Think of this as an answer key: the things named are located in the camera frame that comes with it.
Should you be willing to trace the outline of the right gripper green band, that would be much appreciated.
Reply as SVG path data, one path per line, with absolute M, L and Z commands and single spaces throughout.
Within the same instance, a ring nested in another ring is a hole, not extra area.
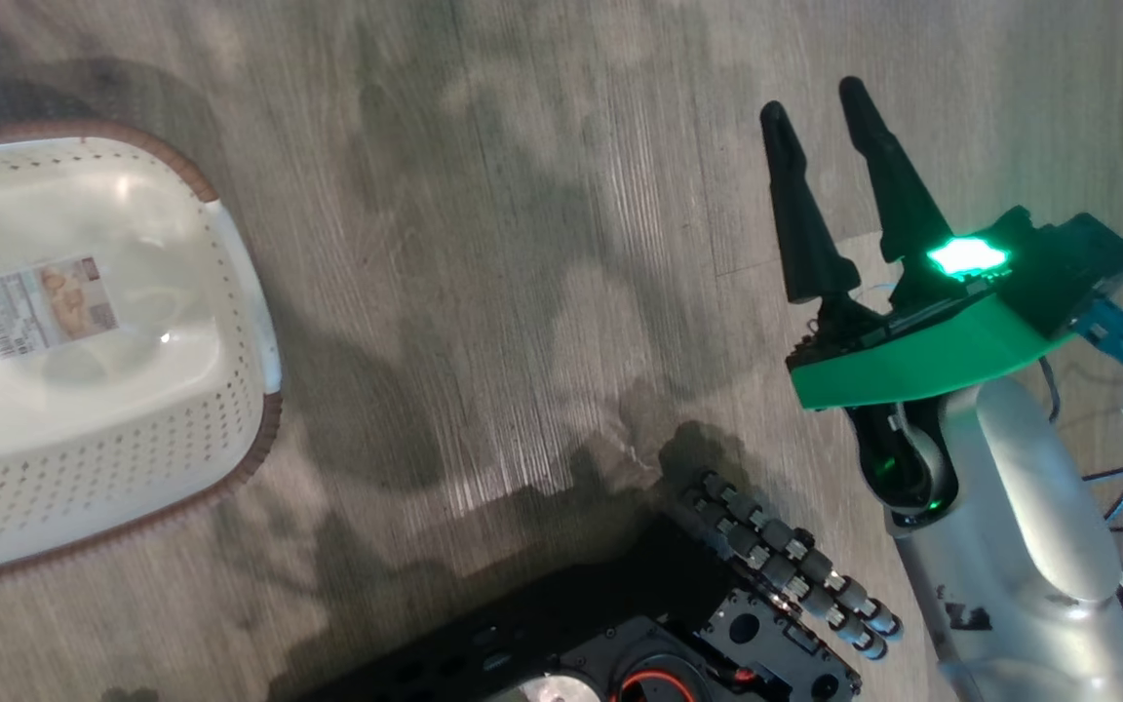
M 853 147 L 868 165 L 883 261 L 921 256 L 952 228 L 882 119 L 864 81 L 839 81 L 839 102 Z M 786 298 L 818 301 L 815 328 L 786 359 L 806 410 L 892 405 L 942 396 L 1025 368 L 1070 337 L 1072 314 L 1056 314 L 1038 283 L 1022 290 L 1011 268 L 939 268 L 905 274 L 919 298 L 879 314 L 857 301 L 855 263 L 838 252 L 809 186 L 807 157 L 785 107 L 760 111 L 763 151 Z

